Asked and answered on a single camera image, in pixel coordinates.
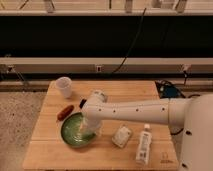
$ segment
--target electrical outlet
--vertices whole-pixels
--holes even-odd
[[[190,64],[184,64],[182,65],[181,69],[180,69],[180,72],[183,73],[183,72],[187,72],[189,70],[189,68],[191,68],[191,65]]]
[[[95,72],[102,73],[103,65],[95,65]]]
[[[15,66],[14,65],[6,65],[6,72],[7,74],[15,72]]]

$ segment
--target black dot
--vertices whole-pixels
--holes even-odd
[[[192,135],[192,133],[190,131],[186,131],[186,135]]]
[[[182,163],[182,167],[185,168],[185,169],[188,169],[187,165]]]

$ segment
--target black wall panel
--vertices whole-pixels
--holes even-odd
[[[1,16],[0,56],[123,57],[140,16]],[[146,16],[130,56],[212,57],[212,16]]]

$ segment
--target black cable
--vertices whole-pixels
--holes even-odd
[[[187,81],[187,78],[188,78],[188,74],[186,71],[183,71],[183,74],[184,74],[184,82],[183,82],[183,85],[186,85],[186,81]]]
[[[178,134],[180,134],[181,132],[183,131],[183,128],[181,128],[179,131],[177,131],[177,132],[171,132],[170,134],[171,135],[178,135]]]
[[[199,96],[200,96],[200,94],[190,94],[190,95],[188,96],[188,98],[199,97]]]
[[[125,55],[122,63],[114,71],[112,71],[110,74],[114,74],[117,71],[119,71],[121,69],[121,67],[123,66],[124,62],[126,61],[126,59],[129,57],[130,53],[132,52],[132,49],[134,48],[135,43],[137,42],[137,39],[138,39],[138,37],[139,37],[139,35],[141,33],[141,29],[142,29],[142,26],[143,26],[143,21],[144,21],[144,15],[145,15],[145,13],[146,13],[146,8],[144,8],[144,10],[143,10],[143,13],[142,13],[141,19],[140,19],[140,23],[139,23],[139,26],[138,26],[138,31],[137,31],[137,33],[135,35],[135,38],[132,41],[132,44],[129,47],[129,50],[127,51],[127,53],[126,53],[126,55]]]

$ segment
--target sausage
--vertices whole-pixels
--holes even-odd
[[[64,118],[66,118],[73,111],[73,109],[74,109],[73,105],[67,106],[57,115],[57,119],[59,121],[63,121]]]

